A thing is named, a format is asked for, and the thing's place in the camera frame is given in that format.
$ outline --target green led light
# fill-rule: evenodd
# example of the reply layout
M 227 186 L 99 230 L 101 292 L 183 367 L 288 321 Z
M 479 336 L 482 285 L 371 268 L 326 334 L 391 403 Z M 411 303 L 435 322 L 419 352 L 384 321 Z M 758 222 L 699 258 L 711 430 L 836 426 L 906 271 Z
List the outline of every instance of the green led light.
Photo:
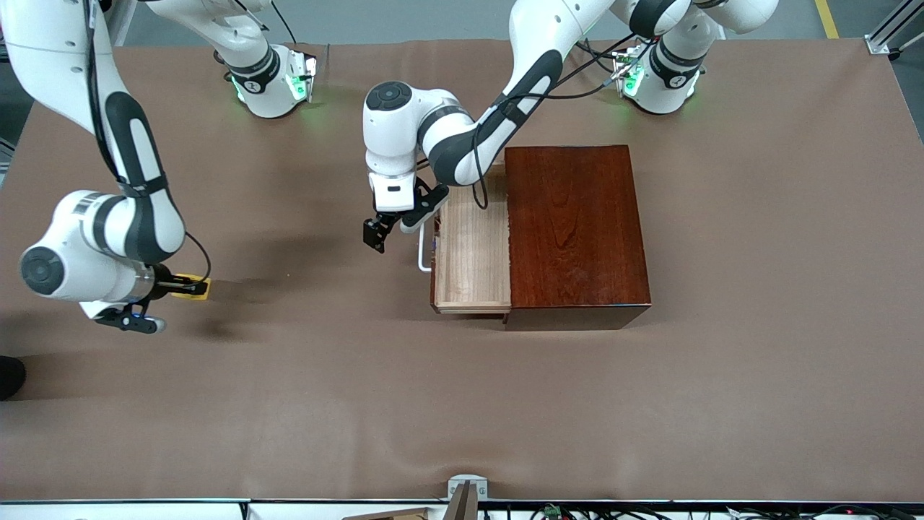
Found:
M 626 75 L 626 95 L 633 96 L 638 92 L 638 87 L 645 77 L 645 68 L 637 65 L 635 70 Z
M 289 89 L 292 90 L 292 96 L 295 97 L 297 101 L 301 101 L 306 97 L 305 91 L 305 81 L 300 80 L 298 77 L 286 76 L 289 82 Z

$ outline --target yellow object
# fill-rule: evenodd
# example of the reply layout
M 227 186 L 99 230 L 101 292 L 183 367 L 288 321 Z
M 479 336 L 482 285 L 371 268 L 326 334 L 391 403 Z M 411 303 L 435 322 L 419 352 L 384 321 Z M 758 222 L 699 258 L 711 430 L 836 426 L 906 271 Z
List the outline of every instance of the yellow object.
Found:
M 818 9 L 818 15 L 821 17 L 821 26 L 824 27 L 824 35 L 829 40 L 836 40 L 841 36 L 837 33 L 837 26 L 834 25 L 834 18 L 831 16 L 831 8 L 828 7 L 828 0 L 815 0 L 815 7 Z
M 196 275 L 183 275 L 183 274 L 180 274 L 180 273 L 176 273 L 176 275 L 177 275 L 178 277 L 186 277 L 186 278 L 191 279 L 191 280 L 193 280 L 193 281 L 199 281 L 199 280 L 202 279 L 202 277 L 197 277 Z M 182 299 L 184 299 L 184 300 L 193 300 L 193 301 L 196 301 L 196 302 L 202 302 L 202 301 L 208 300 L 208 299 L 209 299 L 209 292 L 212 291 L 212 279 L 205 279 L 205 283 L 206 283 L 207 285 L 205 286 L 205 293 L 204 293 L 204 294 L 198 294 L 198 295 L 197 295 L 197 294 L 179 294 L 179 293 L 176 293 L 176 292 L 171 292 L 170 295 L 171 295 L 171 296 L 174 296 L 174 297 L 176 297 L 176 298 L 182 298 Z

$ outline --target yellow floor line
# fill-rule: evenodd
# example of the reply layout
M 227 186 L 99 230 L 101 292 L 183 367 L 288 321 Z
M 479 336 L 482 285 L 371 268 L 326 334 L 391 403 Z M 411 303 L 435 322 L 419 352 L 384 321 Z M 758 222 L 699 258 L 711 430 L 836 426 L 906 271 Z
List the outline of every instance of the yellow floor line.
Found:
M 828 7 L 828 0 L 815 0 L 815 7 L 818 9 L 818 15 L 821 17 L 821 26 L 824 27 L 824 35 L 829 39 L 840 38 L 837 34 L 837 26 L 834 25 L 834 18 L 831 16 L 831 8 Z

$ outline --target wooden box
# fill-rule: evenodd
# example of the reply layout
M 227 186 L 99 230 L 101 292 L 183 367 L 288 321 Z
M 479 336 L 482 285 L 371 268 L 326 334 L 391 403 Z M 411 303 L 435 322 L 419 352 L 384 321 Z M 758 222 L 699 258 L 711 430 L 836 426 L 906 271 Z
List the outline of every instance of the wooden box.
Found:
M 507 148 L 485 180 L 487 210 L 459 189 L 441 209 L 437 312 L 580 330 L 621 328 L 651 306 L 627 146 Z

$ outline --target brown table surface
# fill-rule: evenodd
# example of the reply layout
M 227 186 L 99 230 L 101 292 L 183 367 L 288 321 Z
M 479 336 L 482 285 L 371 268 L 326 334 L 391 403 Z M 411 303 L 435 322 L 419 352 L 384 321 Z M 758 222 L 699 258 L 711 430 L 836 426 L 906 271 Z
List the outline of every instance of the brown table surface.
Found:
M 0 192 L 0 497 L 919 500 L 924 149 L 858 40 L 718 42 L 654 117 L 608 91 L 545 103 L 513 145 L 631 146 L 654 306 L 627 329 L 511 333 L 437 316 L 415 237 L 379 256 L 360 110 L 381 80 L 506 83 L 496 41 L 336 46 L 317 105 L 260 120 L 211 49 L 118 49 L 213 300 L 146 337 L 30 294 L 20 253 L 76 189 L 90 134 L 36 107 Z M 574 81 L 581 92 L 601 71 Z M 200 272 L 191 245 L 170 262 Z

